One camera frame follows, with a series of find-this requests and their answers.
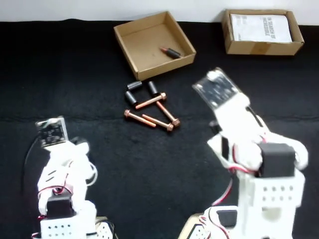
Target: white paper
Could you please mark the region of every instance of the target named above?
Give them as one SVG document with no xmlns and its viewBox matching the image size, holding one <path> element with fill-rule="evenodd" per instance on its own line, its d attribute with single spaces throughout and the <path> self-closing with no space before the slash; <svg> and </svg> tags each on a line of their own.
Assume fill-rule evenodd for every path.
<svg viewBox="0 0 319 239">
<path fill-rule="evenodd" d="M 235 41 L 292 42 L 284 15 L 231 14 Z"/>
</svg>

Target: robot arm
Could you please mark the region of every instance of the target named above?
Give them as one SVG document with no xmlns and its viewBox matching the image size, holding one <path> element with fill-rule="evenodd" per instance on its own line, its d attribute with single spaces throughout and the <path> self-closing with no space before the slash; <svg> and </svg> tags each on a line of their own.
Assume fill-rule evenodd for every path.
<svg viewBox="0 0 319 239">
<path fill-rule="evenodd" d="M 41 238 L 87 239 L 100 235 L 112 239 L 114 229 L 107 220 L 96 224 L 95 205 L 85 200 L 88 186 L 98 176 L 87 157 L 88 142 L 69 141 L 63 117 L 37 122 L 36 126 L 41 146 L 50 152 L 37 184 L 38 209 L 43 218 Z"/>
<path fill-rule="evenodd" d="M 216 116 L 211 124 L 215 136 L 207 143 L 222 166 L 239 179 L 238 207 L 211 207 L 200 216 L 207 238 L 291 239 L 305 181 L 299 170 L 308 164 L 305 146 L 270 132 L 250 109 L 248 97 L 221 69 L 209 72 L 193 87 Z M 226 229 L 219 212 L 236 212 L 235 223 Z"/>
</svg>

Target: copper bolt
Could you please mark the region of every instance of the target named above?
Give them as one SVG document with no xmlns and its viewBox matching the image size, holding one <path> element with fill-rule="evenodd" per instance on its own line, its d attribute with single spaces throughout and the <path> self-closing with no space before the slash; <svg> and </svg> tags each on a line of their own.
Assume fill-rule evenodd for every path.
<svg viewBox="0 0 319 239">
<path fill-rule="evenodd" d="M 135 109 L 140 109 L 142 107 L 145 107 L 145 106 L 148 106 L 156 101 L 159 101 L 159 100 L 166 100 L 167 96 L 165 93 L 161 93 L 159 96 L 156 96 L 148 101 L 145 101 L 143 103 L 140 103 L 139 105 L 135 106 Z"/>
<path fill-rule="evenodd" d="M 148 120 L 146 120 L 146 119 L 144 119 L 144 118 L 142 118 L 142 117 L 139 117 L 139 116 L 137 116 L 137 115 L 135 115 L 135 114 L 132 114 L 132 113 L 130 112 L 130 110 L 125 110 L 125 111 L 124 111 L 124 115 L 125 115 L 126 118 L 127 118 L 127 117 L 131 117 L 131 118 L 133 118 L 133 119 L 135 119 L 135 120 L 137 120 L 137 121 L 139 121 L 139 122 L 142 122 L 142 123 L 144 123 L 144 124 L 147 124 L 148 126 L 156 127 L 156 124 L 155 124 L 155 123 L 150 122 L 150 121 L 148 121 Z"/>
<path fill-rule="evenodd" d="M 168 131 L 172 131 L 174 128 L 174 125 L 171 123 L 164 123 L 162 121 L 159 121 L 158 119 L 152 118 L 152 117 L 147 116 L 147 115 L 142 115 L 142 117 L 153 122 L 153 123 L 158 124 L 159 126 L 166 128 Z"/>
<path fill-rule="evenodd" d="M 157 106 L 164 112 L 164 114 L 170 119 L 171 123 L 178 127 L 180 125 L 179 119 L 172 116 L 172 114 L 161 104 L 161 102 L 156 102 Z"/>
</svg>

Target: black cloth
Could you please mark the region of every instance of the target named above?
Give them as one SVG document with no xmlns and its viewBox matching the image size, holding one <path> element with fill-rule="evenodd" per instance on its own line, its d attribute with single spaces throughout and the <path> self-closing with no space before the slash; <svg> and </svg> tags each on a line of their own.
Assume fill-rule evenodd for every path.
<svg viewBox="0 0 319 239">
<path fill-rule="evenodd" d="M 125 121 L 133 74 L 115 39 L 122 22 L 0 23 L 0 235 L 28 238 L 37 216 L 36 184 L 48 153 L 37 144 L 26 167 L 26 202 L 19 194 L 23 156 L 34 122 L 65 116 L 69 137 L 89 140 L 99 171 L 88 190 L 119 239 L 176 239 L 188 217 L 225 190 L 229 174 L 206 142 L 213 119 L 191 85 L 221 67 L 251 100 L 269 128 L 309 150 L 306 186 L 294 236 L 319 236 L 319 27 L 301 26 L 305 45 L 295 57 L 225 54 L 219 23 L 180 25 L 197 51 L 195 62 L 154 77 L 167 108 L 181 120 L 168 134 Z M 149 98 L 146 89 L 139 101 Z M 156 106 L 142 110 L 166 120 Z M 225 205 L 236 204 L 236 188 Z"/>
</svg>

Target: open cardboard box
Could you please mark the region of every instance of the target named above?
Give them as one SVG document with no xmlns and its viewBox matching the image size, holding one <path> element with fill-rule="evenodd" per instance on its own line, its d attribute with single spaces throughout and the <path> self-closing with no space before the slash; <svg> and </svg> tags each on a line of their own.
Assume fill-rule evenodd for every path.
<svg viewBox="0 0 319 239">
<path fill-rule="evenodd" d="M 255 41 L 235 41 L 233 36 L 230 14 L 243 15 L 285 15 L 288 24 L 292 43 L 273 43 Z M 225 11 L 222 27 L 225 38 L 227 54 L 244 55 L 295 55 L 304 45 L 305 41 L 299 30 L 297 21 L 292 11 L 286 10 L 249 10 L 249 9 L 227 9 Z"/>
<path fill-rule="evenodd" d="M 195 49 L 168 11 L 115 26 L 114 30 L 138 80 L 145 80 L 194 61 Z M 173 60 L 161 52 L 160 47 L 171 48 L 182 57 Z"/>
</svg>

